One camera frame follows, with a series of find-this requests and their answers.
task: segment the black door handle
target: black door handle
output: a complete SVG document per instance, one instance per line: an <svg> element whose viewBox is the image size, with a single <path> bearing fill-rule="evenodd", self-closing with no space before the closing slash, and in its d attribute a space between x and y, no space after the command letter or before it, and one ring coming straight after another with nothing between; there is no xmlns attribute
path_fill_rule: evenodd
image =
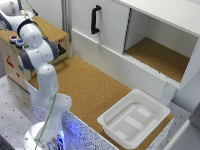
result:
<svg viewBox="0 0 200 150"><path fill-rule="evenodd" d="M91 24L92 34L96 34L100 31L98 28L96 28L96 12L98 10L101 10L101 7L98 5L96 5L96 8L92 10L92 24Z"/></svg>

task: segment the brown box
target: brown box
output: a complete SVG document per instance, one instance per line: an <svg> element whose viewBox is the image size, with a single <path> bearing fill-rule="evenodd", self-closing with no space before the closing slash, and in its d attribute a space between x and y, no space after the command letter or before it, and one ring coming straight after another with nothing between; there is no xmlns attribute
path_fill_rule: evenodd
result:
<svg viewBox="0 0 200 150"><path fill-rule="evenodd" d="M57 45L60 44L66 50L64 54L60 55L56 60L53 61L54 64L56 65L68 58L69 35L40 17L35 17L34 21L37 22L37 24L44 31L45 35L49 38L50 41L53 41ZM5 71L10 78L12 78L25 90L28 90L24 80L29 81L36 76L36 72L25 70L19 65L18 54L22 49L17 48L14 44L10 44L9 38L12 35L17 34L12 31L9 31L9 34L3 30L0 31L0 50Z"/></svg>

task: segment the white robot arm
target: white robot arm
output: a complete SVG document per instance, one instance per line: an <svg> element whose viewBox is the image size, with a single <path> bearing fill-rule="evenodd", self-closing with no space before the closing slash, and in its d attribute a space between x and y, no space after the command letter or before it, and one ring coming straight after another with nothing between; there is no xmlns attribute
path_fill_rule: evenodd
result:
<svg viewBox="0 0 200 150"><path fill-rule="evenodd" d="M53 99L58 92L58 78L55 68L48 62L59 56L57 45L43 38L40 30L33 24L32 19L25 19L21 14L22 5L20 0L0 0L0 23L10 31L17 32L19 37L29 47L22 50L18 55L20 65L25 69L36 70L39 90L31 96L32 104L36 107L45 108L46 119L52 108ZM39 146L46 146L62 130L61 115L72 106L72 100L64 94L57 94L52 114L47 122L44 133L40 139ZM42 129L35 137L40 137Z"/></svg>

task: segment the white plastic bin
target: white plastic bin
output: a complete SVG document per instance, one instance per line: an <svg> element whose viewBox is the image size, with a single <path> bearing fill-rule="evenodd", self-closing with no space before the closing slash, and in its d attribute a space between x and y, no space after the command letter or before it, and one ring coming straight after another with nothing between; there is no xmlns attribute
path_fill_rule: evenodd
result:
<svg viewBox="0 0 200 150"><path fill-rule="evenodd" d="M169 113L169 108L134 89L97 121L105 133L122 147L135 149Z"/></svg>

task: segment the cabinet door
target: cabinet door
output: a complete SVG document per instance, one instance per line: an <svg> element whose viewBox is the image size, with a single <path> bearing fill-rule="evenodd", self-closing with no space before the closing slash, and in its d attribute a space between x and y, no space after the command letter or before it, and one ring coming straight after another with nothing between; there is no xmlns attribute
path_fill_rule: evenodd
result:
<svg viewBox="0 0 200 150"><path fill-rule="evenodd" d="M100 32L91 34L91 14L96 5L96 28ZM130 9L113 0L74 0L73 29L93 41L122 54Z"/></svg>

